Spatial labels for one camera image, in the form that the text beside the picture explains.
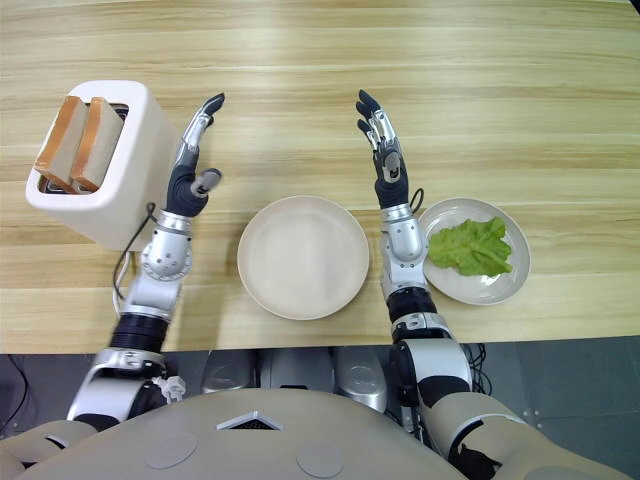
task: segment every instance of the black cable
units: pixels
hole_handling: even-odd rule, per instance
[[[484,361],[487,358],[487,349],[484,343],[478,343],[478,353],[474,354],[473,349],[469,345],[462,345],[462,349],[469,362],[471,369],[471,388],[474,392],[491,395],[493,392],[493,384],[491,379],[483,370]]]
[[[111,278],[111,283],[113,284],[113,289],[116,291],[116,295],[118,295],[118,298],[120,300],[124,300],[124,297],[122,296],[122,294],[120,293],[120,289],[118,288],[118,271],[120,270],[120,266],[124,261],[124,257],[127,255],[127,252],[131,248],[131,245],[133,245],[133,242],[135,242],[136,238],[138,238],[138,235],[140,235],[140,232],[142,232],[142,230],[144,230],[144,227],[147,226],[147,223],[149,222],[149,220],[153,220],[154,222],[158,221],[156,217],[153,216],[153,212],[156,209],[156,204],[153,202],[149,202],[147,203],[146,209],[147,209],[147,216],[144,217],[144,220],[142,220],[142,223],[140,223],[140,226],[136,230],[136,233],[133,234],[133,236],[131,237],[131,240],[129,240],[129,243],[127,243],[127,246],[122,251],[120,258],[118,259],[118,262],[116,263],[116,266],[113,269],[113,276]]]
[[[4,430],[4,428],[9,425],[9,422],[11,422],[11,420],[13,420],[13,418],[18,414],[18,412],[20,411],[20,409],[22,408],[22,405],[24,405],[25,400],[27,399],[27,393],[29,392],[29,380],[27,380],[27,376],[24,374],[24,371],[22,370],[22,368],[20,368],[20,366],[16,363],[15,359],[13,358],[13,355],[7,355],[7,357],[9,357],[9,361],[11,363],[13,363],[13,366],[16,367],[16,370],[18,370],[18,373],[20,373],[20,376],[22,377],[22,382],[23,382],[23,387],[24,390],[22,392],[22,398],[20,399],[20,403],[18,403],[18,406],[15,408],[15,410],[11,413],[11,415],[9,415],[9,418],[7,418],[4,423],[0,426],[0,432],[2,432]]]
[[[418,200],[418,204],[414,207],[413,203],[416,201],[416,197],[420,196],[420,200]],[[409,202],[409,206],[411,207],[411,212],[412,213],[416,213],[418,210],[420,210],[420,207],[422,206],[422,202],[424,200],[424,189],[422,188],[418,188],[418,190],[416,190],[413,193],[413,197],[411,197],[411,201]]]

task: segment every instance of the toast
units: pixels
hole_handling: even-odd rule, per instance
[[[91,99],[84,134],[71,169],[74,186],[82,186],[90,192],[100,188],[123,124],[122,118],[104,98]]]
[[[66,97],[33,165],[42,176],[67,193],[76,193],[70,174],[88,111],[80,98]]]

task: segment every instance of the green lettuce leaf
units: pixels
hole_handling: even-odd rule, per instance
[[[429,258],[440,268],[454,267],[460,275],[489,275],[511,272],[507,258],[511,247],[502,241],[504,220],[466,220],[454,228],[443,228],[429,239]]]

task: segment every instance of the wood grain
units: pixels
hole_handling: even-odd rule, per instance
[[[202,145],[225,181],[196,221],[167,349],[389,343],[359,88],[391,114],[426,204],[493,202],[530,241],[532,275],[507,303],[434,293],[460,341],[640,334],[640,19],[626,1],[6,0],[0,17],[0,352],[94,352],[114,326],[117,253],[24,198],[62,98],[101,78],[148,85],[178,130],[227,95]],[[264,312],[235,266],[250,218],[294,194],[341,203],[369,238],[362,292],[323,320]]]

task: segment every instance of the beige plate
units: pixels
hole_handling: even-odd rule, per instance
[[[529,244],[518,224],[499,208],[473,198],[450,198],[429,207],[420,217],[420,227],[430,238],[443,228],[456,227],[468,218],[486,222],[493,217],[502,217],[507,227],[504,241],[511,247],[507,260],[513,267],[511,273],[465,277],[453,268],[438,268],[427,259],[424,273],[429,283],[451,298],[471,305],[504,302],[520,290],[531,269]]]
[[[337,312],[356,296],[369,270],[367,237],[337,203],[283,198],[260,210],[238,246],[238,271],[264,309],[292,320]]]

